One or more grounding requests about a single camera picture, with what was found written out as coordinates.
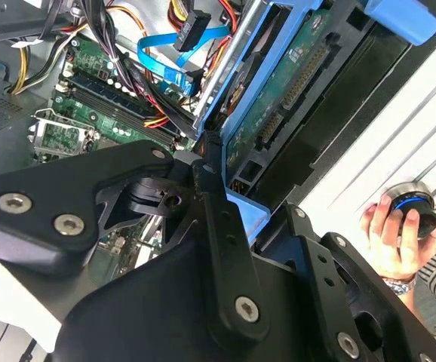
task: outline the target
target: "blue plastic handle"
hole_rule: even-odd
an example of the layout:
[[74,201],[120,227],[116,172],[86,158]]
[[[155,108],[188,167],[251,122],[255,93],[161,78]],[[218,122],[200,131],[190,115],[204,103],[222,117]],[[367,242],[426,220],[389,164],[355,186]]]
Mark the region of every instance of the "blue plastic handle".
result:
[[417,0],[369,0],[364,13],[414,45],[436,33],[436,18]]

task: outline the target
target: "blue ring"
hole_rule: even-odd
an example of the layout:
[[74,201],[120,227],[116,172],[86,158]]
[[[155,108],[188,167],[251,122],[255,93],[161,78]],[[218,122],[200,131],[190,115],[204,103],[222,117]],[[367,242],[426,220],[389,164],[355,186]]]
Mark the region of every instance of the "blue ring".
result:
[[397,210],[399,207],[404,206],[405,204],[409,204],[414,201],[427,201],[425,198],[408,198],[407,200],[402,201],[399,205],[397,205],[394,210]]

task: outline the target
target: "motherboard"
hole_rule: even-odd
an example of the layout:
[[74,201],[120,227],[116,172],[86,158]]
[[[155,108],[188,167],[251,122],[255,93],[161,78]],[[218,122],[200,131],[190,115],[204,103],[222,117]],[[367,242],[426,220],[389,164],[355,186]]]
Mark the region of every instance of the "motherboard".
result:
[[[138,140],[154,141],[170,152],[194,146],[171,123],[146,127],[144,121],[153,112],[142,97],[119,82],[114,64],[99,46],[78,35],[67,51],[49,107],[33,115],[28,138],[34,159],[37,164],[47,163]],[[98,241],[89,262],[90,277],[97,286],[159,254],[159,232],[152,243],[143,242],[145,227],[143,220]]]
[[50,106],[34,114],[37,122],[30,128],[38,162],[138,140],[170,152],[194,146],[171,123],[147,127],[154,110],[119,82],[114,67],[94,41],[82,35],[72,40]]

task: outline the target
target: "black metal bracket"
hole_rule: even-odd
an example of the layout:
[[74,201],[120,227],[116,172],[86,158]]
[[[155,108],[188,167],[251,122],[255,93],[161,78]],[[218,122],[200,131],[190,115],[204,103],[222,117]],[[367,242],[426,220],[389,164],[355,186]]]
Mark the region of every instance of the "black metal bracket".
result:
[[[122,190],[145,177],[167,176],[172,167],[169,152],[142,141],[0,175],[0,197],[16,193],[31,203],[23,213],[0,208],[0,260],[45,274],[79,272]],[[58,232],[60,215],[77,216],[83,230]]]

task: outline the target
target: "black plastic mount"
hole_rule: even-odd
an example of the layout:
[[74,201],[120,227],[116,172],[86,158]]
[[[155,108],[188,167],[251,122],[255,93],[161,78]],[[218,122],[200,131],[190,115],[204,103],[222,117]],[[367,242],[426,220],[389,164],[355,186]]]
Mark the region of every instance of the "black plastic mount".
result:
[[[0,196],[18,193],[32,202],[19,214],[0,208],[0,260],[49,275],[78,273],[97,240],[118,224],[109,221],[124,188],[167,176],[173,163],[165,149],[142,141],[0,175]],[[54,221],[63,214],[80,218],[84,230],[59,233]]]
[[[196,165],[193,174],[213,178]],[[236,208],[199,192],[169,251],[74,308],[54,362],[131,362],[136,351],[175,361],[436,360],[434,337],[350,243],[320,240],[297,210],[288,205],[286,222],[250,257]],[[240,320],[233,301],[243,295],[257,302],[257,323]],[[107,343],[96,345],[103,333]]]
[[335,233],[319,238],[297,211],[292,204],[281,207],[255,248],[260,256],[292,265],[306,280],[309,311],[318,326],[315,341],[323,343],[317,346],[324,353],[318,360],[343,356],[336,349],[340,332],[360,341],[357,360],[420,361],[421,355],[436,360],[436,340],[352,244]]

